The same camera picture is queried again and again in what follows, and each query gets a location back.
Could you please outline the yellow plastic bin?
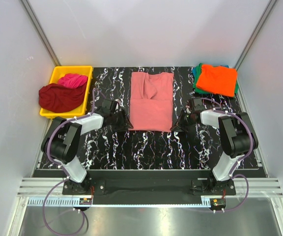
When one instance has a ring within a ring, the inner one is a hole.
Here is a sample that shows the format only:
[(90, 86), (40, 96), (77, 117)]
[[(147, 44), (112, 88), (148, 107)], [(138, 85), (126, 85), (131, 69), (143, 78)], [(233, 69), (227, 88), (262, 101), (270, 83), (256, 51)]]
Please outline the yellow plastic bin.
[(90, 88), (90, 83), (92, 79), (92, 71), (93, 68), (92, 66), (56, 66), (52, 72), (49, 84), (58, 84), (58, 80), (65, 76), (66, 74), (72, 73), (72, 74), (80, 74), (80, 75), (86, 75), (88, 76), (88, 81), (86, 85), (86, 91), (85, 91), (85, 97), (83, 103), (66, 113), (53, 113), (48, 110), (45, 110), (40, 107), (40, 116), (46, 117), (49, 119), (53, 119), (55, 117), (62, 117), (62, 118), (73, 118), (73, 117), (79, 117), (85, 114), (86, 112), (86, 106), (87, 106), (87, 101), (88, 101), (88, 95), (89, 95), (89, 88)]

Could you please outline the salmon pink t shirt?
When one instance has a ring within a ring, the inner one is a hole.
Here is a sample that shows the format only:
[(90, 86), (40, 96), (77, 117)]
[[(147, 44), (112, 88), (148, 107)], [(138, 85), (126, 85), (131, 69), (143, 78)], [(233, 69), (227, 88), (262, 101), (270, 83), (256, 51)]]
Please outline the salmon pink t shirt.
[(170, 132), (173, 117), (172, 73), (133, 72), (129, 119), (135, 131)]

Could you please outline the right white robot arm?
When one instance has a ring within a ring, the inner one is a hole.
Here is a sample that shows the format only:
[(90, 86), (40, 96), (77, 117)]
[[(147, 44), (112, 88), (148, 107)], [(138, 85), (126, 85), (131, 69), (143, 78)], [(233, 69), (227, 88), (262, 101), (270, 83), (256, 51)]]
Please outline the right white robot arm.
[(218, 195), (225, 189), (224, 181), (233, 178), (233, 172), (241, 161), (248, 157), (258, 147), (258, 138), (247, 113), (230, 113), (216, 109), (188, 113), (181, 111), (171, 131), (182, 130), (193, 134), (190, 127), (200, 123), (218, 129), (223, 153), (212, 169), (207, 183), (208, 191)]

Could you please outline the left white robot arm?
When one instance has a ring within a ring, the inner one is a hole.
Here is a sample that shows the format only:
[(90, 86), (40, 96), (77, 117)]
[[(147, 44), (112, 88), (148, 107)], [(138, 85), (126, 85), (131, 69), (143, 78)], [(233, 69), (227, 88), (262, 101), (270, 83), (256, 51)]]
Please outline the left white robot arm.
[(87, 171), (77, 157), (80, 137), (94, 130), (111, 126), (114, 131), (127, 131), (133, 128), (123, 109), (97, 111), (76, 118), (56, 117), (42, 142), (41, 150), (54, 164), (59, 165), (69, 180), (73, 181), (73, 189), (84, 195), (90, 190)]

